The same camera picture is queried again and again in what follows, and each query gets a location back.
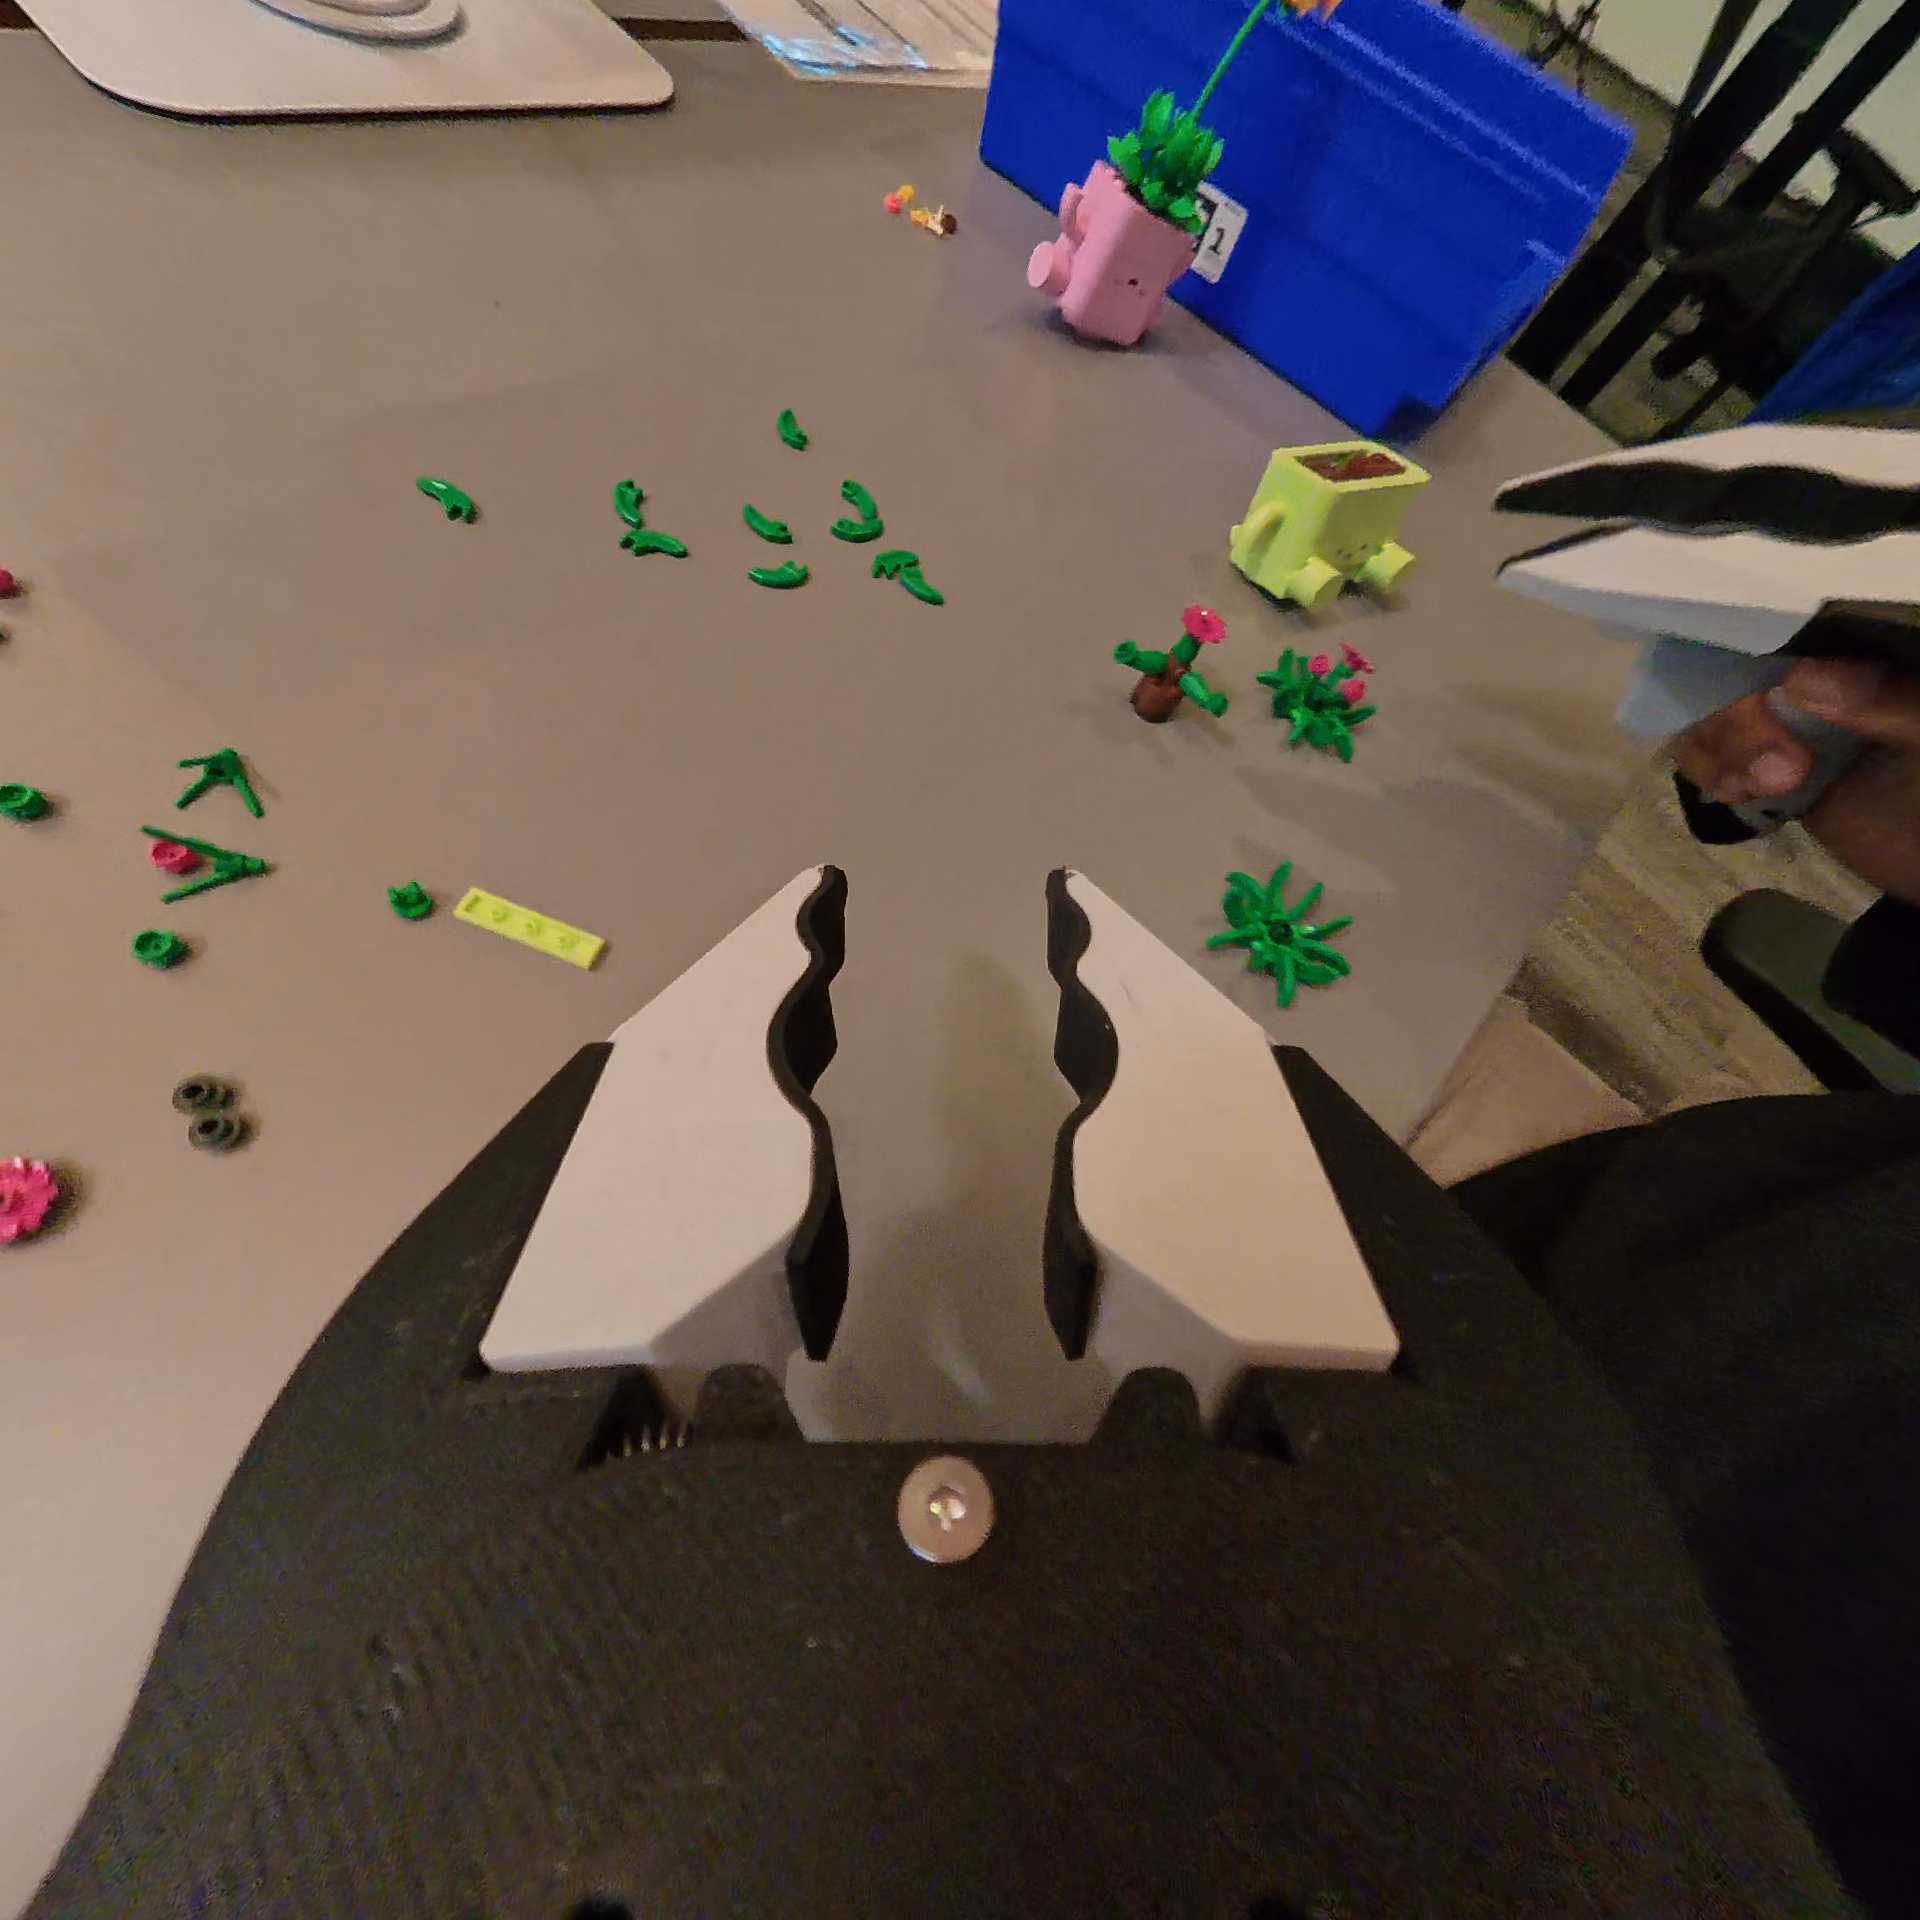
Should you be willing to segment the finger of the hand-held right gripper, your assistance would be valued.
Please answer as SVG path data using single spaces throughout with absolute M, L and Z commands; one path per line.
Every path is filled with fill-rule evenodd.
M 1618 526 L 1500 567 L 1504 590 L 1639 645 L 1618 726 L 1665 741 L 1772 685 L 1794 639 L 1838 603 L 1915 612 L 1919 534 L 1802 543 Z
M 1856 543 L 1919 529 L 1906 425 L 1745 423 L 1504 483 L 1496 512 Z

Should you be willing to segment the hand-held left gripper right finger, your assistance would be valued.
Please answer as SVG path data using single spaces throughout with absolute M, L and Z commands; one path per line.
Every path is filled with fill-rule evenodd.
M 1079 870 L 1047 875 L 1052 1151 L 1043 1301 L 1104 1390 L 1188 1383 L 1217 1422 L 1243 1375 L 1387 1375 L 1375 1272 L 1259 1021 Z

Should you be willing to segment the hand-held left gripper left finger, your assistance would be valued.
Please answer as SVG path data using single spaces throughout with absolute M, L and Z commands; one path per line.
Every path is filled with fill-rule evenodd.
M 848 1302 L 819 1107 L 848 877 L 802 870 L 611 1038 L 479 1355 L 499 1375 L 640 1367 L 674 1413 L 714 1369 L 784 1380 Z

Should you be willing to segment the person's right hand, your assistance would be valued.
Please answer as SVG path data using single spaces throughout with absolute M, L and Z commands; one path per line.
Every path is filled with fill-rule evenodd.
M 1769 692 L 1718 711 L 1672 745 L 1676 771 L 1727 807 L 1791 795 L 1811 776 L 1793 705 L 1850 733 L 1862 755 L 1814 804 L 1804 827 L 1866 884 L 1919 904 L 1919 679 L 1883 663 L 1793 663 Z

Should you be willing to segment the blue storage bin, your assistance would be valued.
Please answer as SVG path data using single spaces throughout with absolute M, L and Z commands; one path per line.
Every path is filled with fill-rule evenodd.
M 1012 3 L 980 157 L 1050 201 L 1153 87 L 1192 97 L 1250 5 Z M 1185 304 L 1369 439 L 1420 436 L 1561 278 L 1631 131 L 1440 5 L 1259 30 L 1208 111 L 1250 222 Z
M 1919 248 L 1866 288 L 1754 404 L 1748 423 L 1911 412 L 1919 404 Z

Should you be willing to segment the green spiky brick plant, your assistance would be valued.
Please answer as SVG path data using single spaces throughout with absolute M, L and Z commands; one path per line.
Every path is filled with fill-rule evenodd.
M 1264 975 L 1282 1013 L 1304 991 L 1353 975 L 1353 959 L 1337 945 L 1353 918 L 1315 920 L 1326 884 L 1307 881 L 1295 897 L 1292 875 L 1292 862 L 1264 877 L 1230 870 L 1222 886 L 1219 927 L 1208 937 L 1210 952 L 1235 951 L 1248 973 Z

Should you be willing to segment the lime green flat brick plate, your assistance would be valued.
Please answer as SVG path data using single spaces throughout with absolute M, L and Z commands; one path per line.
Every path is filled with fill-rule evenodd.
M 494 933 L 519 949 L 556 957 L 582 972 L 595 969 L 608 945 L 596 933 L 563 923 L 482 886 L 470 886 L 451 912 L 455 920 L 470 927 Z

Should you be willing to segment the person's beige trousers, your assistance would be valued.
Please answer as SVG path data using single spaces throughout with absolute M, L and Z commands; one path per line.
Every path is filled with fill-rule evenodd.
M 1636 1104 L 1504 993 L 1458 1053 L 1406 1151 L 1430 1176 L 1455 1185 L 1550 1145 L 1642 1121 Z

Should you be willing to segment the lime green brick planter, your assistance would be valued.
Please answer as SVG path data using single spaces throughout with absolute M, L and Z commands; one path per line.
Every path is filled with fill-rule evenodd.
M 1368 439 L 1275 448 L 1230 532 L 1230 563 L 1268 597 L 1319 612 L 1347 587 L 1393 591 L 1415 564 L 1401 542 L 1431 475 Z

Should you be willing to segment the green brick plant pink flowers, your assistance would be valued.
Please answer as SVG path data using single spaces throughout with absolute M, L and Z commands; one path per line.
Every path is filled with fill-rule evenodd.
M 1255 683 L 1264 691 L 1271 715 L 1288 726 L 1292 749 L 1307 747 L 1352 764 L 1356 733 L 1376 712 L 1369 702 L 1375 672 L 1375 661 L 1350 643 L 1336 654 L 1288 647 Z

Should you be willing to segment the brick cactus with pink flower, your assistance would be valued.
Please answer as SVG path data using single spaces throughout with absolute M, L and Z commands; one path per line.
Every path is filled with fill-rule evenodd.
M 1131 708 L 1147 725 L 1166 725 L 1182 705 L 1224 718 L 1230 695 L 1215 688 L 1201 669 L 1198 657 L 1228 635 L 1225 620 L 1204 606 L 1188 606 L 1182 612 L 1182 629 L 1169 647 L 1143 647 L 1136 639 L 1121 639 L 1111 657 L 1136 672 Z

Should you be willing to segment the person's black jacket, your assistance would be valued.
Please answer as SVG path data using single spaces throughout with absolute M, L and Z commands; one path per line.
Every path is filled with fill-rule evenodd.
M 1455 1195 L 1636 1428 L 1841 1880 L 1915 1916 L 1915 1095 L 1719 1101 Z

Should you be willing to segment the pink brick planter with plant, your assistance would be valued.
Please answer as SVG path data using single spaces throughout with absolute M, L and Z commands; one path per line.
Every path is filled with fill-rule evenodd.
M 1196 237 L 1208 222 L 1194 196 L 1217 182 L 1225 157 L 1210 110 L 1235 60 L 1259 30 L 1328 23 L 1336 11 L 1337 3 L 1250 5 L 1188 100 L 1175 87 L 1153 87 L 1136 119 L 1110 135 L 1086 177 L 1063 187 L 1059 230 L 1036 244 L 1026 283 L 1052 302 L 1076 339 L 1136 347 L 1159 327 L 1175 283 L 1192 275 Z

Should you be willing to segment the clear plastic bag with leaflet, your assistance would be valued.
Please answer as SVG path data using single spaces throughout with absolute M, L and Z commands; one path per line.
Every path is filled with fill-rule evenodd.
M 806 79 L 983 88 L 998 3 L 720 3 L 728 17 Z

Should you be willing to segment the white book stand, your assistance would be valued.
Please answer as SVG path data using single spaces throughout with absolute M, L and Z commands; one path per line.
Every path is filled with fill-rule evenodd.
M 96 88 L 200 120 L 656 110 L 667 70 L 590 3 L 23 3 Z

